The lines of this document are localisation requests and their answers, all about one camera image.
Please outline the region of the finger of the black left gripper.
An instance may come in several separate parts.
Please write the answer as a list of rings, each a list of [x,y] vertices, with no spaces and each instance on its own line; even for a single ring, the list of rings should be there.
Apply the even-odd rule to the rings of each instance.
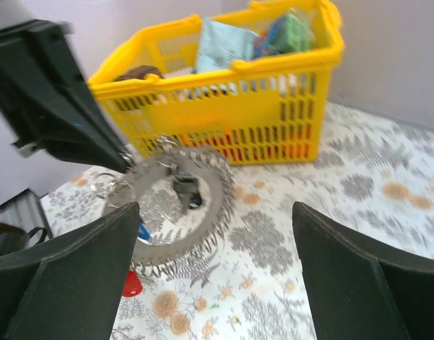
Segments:
[[[32,20],[0,30],[0,113],[16,149],[120,173],[132,156],[107,123],[60,24]]]

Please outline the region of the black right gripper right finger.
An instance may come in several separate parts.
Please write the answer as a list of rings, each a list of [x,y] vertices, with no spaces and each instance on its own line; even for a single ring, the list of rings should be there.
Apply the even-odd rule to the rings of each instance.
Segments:
[[[434,339],[434,260],[296,202],[292,226],[318,339]]]

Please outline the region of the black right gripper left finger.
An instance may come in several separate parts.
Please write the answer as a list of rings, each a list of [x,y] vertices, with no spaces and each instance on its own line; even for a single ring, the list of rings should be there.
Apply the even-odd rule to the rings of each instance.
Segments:
[[[126,203],[0,257],[0,339],[109,339],[140,224]]]

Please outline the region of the red key tag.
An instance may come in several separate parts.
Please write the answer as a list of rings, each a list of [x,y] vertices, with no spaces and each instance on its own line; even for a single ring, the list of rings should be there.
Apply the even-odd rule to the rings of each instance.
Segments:
[[[138,275],[135,271],[129,271],[126,276],[126,282],[123,288],[122,296],[132,298],[139,295],[143,291],[143,285],[140,282]]]

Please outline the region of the blue key tag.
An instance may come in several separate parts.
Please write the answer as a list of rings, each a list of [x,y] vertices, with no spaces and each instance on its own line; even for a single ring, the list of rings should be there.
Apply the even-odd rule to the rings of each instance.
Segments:
[[[139,224],[138,227],[138,238],[144,241],[150,240],[150,233],[147,231],[142,222]]]

